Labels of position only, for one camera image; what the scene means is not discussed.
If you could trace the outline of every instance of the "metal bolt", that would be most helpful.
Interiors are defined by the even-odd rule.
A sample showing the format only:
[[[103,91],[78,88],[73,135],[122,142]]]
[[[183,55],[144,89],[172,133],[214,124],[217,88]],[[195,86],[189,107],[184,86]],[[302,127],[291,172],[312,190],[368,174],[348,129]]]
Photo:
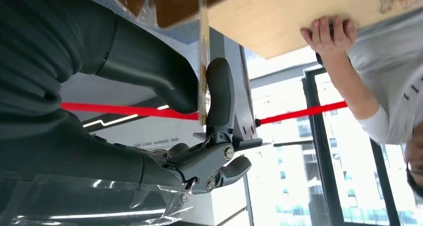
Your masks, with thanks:
[[[223,157],[225,160],[231,160],[233,157],[234,151],[232,145],[226,145],[223,149]]]
[[[190,197],[190,194],[185,193],[185,194],[181,195],[181,200],[186,201],[189,197]]]
[[[215,186],[216,186],[216,180],[214,180],[214,178],[210,178],[210,179],[207,180],[206,189],[208,191],[214,189]]]

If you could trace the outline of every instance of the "white t-shirt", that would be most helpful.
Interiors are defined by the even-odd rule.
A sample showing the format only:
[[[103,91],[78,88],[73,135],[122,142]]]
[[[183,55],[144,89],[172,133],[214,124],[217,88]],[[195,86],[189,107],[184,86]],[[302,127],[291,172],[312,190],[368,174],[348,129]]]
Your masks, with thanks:
[[[406,143],[423,121],[423,14],[368,30],[348,55],[380,103],[363,129],[378,143]]]

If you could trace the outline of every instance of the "person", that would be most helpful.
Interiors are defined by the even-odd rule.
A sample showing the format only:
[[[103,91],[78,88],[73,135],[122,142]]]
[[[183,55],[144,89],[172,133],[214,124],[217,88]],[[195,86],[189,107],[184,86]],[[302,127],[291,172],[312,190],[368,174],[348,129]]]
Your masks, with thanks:
[[[354,22],[339,16],[319,18],[300,32],[370,137],[407,144],[408,182],[423,196],[421,15],[382,23],[360,37]]]

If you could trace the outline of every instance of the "wooden board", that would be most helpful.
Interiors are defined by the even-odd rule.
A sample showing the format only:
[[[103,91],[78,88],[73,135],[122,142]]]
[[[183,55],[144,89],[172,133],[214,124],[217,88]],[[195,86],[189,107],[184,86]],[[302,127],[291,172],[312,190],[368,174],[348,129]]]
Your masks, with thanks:
[[[269,59],[305,47],[300,28],[323,15],[351,17],[360,28],[410,10],[381,14],[380,8],[380,0],[224,0],[210,8],[209,21],[214,29]]]

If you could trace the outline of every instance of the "eyeglasses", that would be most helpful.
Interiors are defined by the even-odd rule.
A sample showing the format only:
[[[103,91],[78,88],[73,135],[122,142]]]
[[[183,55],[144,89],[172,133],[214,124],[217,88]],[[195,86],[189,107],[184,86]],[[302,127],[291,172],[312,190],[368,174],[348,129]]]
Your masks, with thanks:
[[[416,175],[423,175],[423,160],[408,160],[407,171]]]

